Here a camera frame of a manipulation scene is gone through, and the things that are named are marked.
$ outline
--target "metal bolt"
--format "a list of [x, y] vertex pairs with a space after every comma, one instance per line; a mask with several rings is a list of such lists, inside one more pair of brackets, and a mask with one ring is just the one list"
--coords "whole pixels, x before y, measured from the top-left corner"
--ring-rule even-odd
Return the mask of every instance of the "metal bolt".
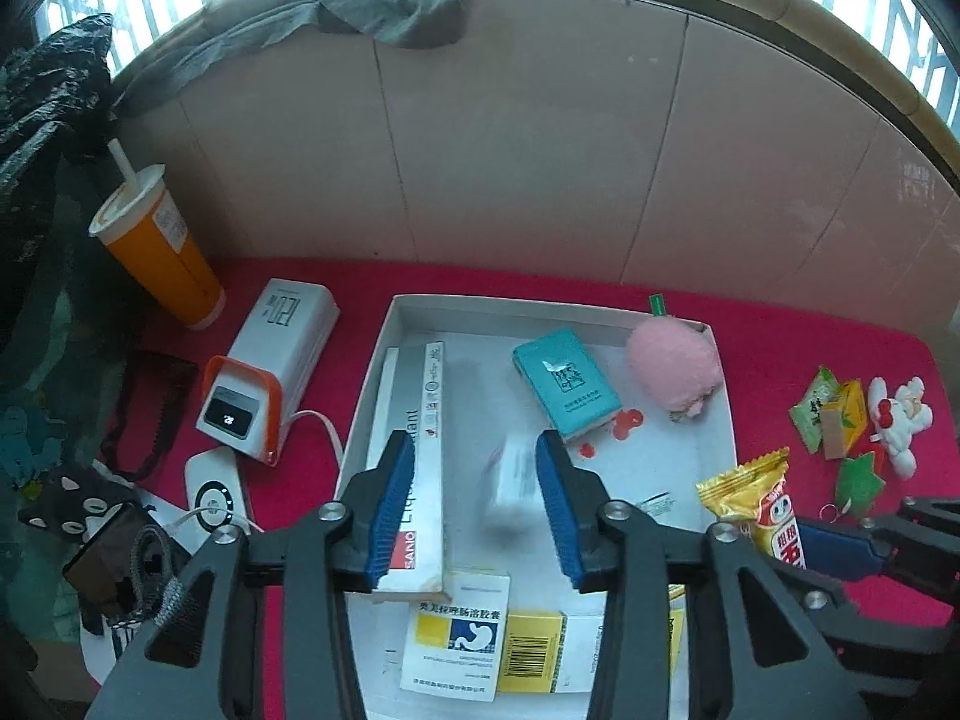
[[218, 544], [232, 544], [240, 538], [240, 529], [236, 525], [221, 525], [213, 531], [213, 541]]
[[330, 501], [320, 507], [320, 519], [324, 522], [336, 522], [347, 516], [347, 507], [340, 501]]
[[717, 541], [728, 544], [736, 541], [736, 538], [740, 535], [740, 531], [738, 531], [736, 525], [731, 525], [728, 522], [716, 522], [710, 525], [710, 534], [716, 538]]
[[603, 516], [618, 522], [630, 519], [630, 504], [626, 501], [608, 501], [603, 504]]
[[807, 608], [814, 611], [818, 608], [824, 608], [829, 602], [829, 595], [822, 590], [810, 590], [808, 594], [803, 596], [803, 603], [806, 604]]

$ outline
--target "barcode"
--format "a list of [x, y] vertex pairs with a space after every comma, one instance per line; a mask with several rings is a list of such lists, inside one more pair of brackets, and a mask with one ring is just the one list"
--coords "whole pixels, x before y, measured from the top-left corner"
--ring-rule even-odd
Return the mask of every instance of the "barcode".
[[507, 670], [504, 676], [542, 679], [549, 644], [549, 638], [511, 637], [507, 645]]

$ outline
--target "table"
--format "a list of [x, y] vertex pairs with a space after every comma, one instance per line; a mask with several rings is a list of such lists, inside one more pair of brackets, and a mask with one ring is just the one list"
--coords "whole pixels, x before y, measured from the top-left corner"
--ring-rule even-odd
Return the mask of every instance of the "table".
[[[654, 290], [555, 277], [501, 274], [450, 266], [317, 260], [229, 260], [214, 263], [227, 290], [222, 317], [205, 331], [192, 332], [157, 312], [144, 332], [142, 346], [194, 360], [224, 354], [253, 301], [272, 277], [326, 285], [341, 309], [328, 346], [320, 356], [301, 408], [326, 413], [346, 440], [380, 324], [393, 295], [445, 293], [489, 295], [568, 303], [587, 303], [648, 311]], [[885, 469], [887, 488], [876, 512], [893, 512], [904, 495], [960, 497], [960, 452], [950, 419], [949, 402], [926, 345], [914, 336], [823, 314], [779, 306], [666, 293], [671, 314], [707, 322], [713, 328], [726, 373], [737, 454], [741, 461], [790, 447], [790, 493], [799, 514], [817, 517], [832, 501], [836, 466], [822, 453], [808, 455], [787, 410], [803, 396], [817, 370], [827, 365], [841, 381], [860, 378], [866, 386], [883, 376], [895, 388], [912, 376], [926, 384], [925, 402], [935, 415], [933, 427], [915, 436], [917, 474], [909, 481]], [[197, 388], [166, 461], [145, 486], [178, 506], [186, 506], [184, 463], [215, 445], [193, 427], [200, 408]], [[149, 423], [143, 429], [151, 430]], [[275, 469], [243, 464], [253, 519], [263, 528], [292, 524], [301, 514], [333, 494], [337, 466], [323, 426], [299, 420]], [[940, 625], [949, 608], [887, 579], [848, 585], [862, 613], [915, 625]], [[268, 718], [281, 718], [280, 591], [267, 600], [264, 654], [264, 702]]]

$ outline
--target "white plush toy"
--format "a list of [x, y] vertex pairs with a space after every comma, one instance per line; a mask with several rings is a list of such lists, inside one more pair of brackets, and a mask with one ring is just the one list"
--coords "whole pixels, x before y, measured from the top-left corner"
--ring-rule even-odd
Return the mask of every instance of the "white plush toy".
[[909, 479], [917, 472], [917, 458], [910, 451], [913, 435], [933, 424], [933, 411], [923, 403], [923, 381], [914, 376], [890, 398], [887, 383], [874, 379], [867, 390], [867, 409], [877, 429], [872, 440], [878, 440], [886, 449], [896, 475]]

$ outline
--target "yellow snack package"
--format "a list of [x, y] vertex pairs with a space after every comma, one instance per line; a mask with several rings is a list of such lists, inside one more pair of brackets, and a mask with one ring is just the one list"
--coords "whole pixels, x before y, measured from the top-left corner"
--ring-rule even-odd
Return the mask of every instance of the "yellow snack package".
[[758, 457], [697, 485], [700, 502], [736, 524], [767, 555], [805, 568], [800, 529], [786, 488], [790, 449]]

